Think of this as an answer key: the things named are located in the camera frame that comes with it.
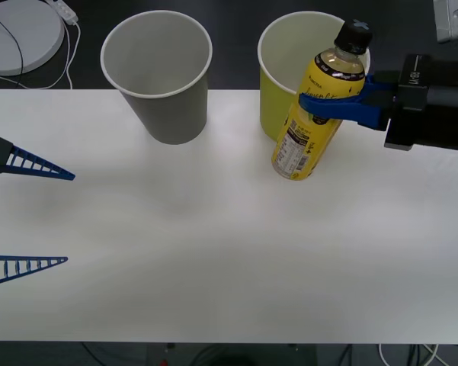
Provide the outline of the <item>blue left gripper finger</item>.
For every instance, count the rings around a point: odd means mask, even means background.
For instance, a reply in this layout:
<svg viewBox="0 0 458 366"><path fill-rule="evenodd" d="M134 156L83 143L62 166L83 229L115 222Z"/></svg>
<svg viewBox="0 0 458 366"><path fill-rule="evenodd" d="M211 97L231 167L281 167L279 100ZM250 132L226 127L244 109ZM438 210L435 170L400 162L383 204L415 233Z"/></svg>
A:
<svg viewBox="0 0 458 366"><path fill-rule="evenodd" d="M73 181L75 175L0 137L0 174L29 175Z"/></svg>
<svg viewBox="0 0 458 366"><path fill-rule="evenodd" d="M66 263L69 259L65 256L13 256L0 255L0 284L27 275L44 271Z"/></svg>

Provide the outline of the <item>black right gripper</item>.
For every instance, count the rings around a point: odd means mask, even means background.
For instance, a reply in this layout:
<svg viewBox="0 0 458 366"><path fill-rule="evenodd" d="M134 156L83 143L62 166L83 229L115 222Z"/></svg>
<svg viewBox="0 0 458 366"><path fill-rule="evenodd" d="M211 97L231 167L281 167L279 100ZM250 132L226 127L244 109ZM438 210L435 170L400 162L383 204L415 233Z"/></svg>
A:
<svg viewBox="0 0 458 366"><path fill-rule="evenodd" d="M391 91L396 91L394 105ZM368 74L357 96L323 99L302 93L299 106L317 117L354 121L371 130L386 131L389 121L386 148L458 151L458 60L409 54L401 73Z"/></svg>

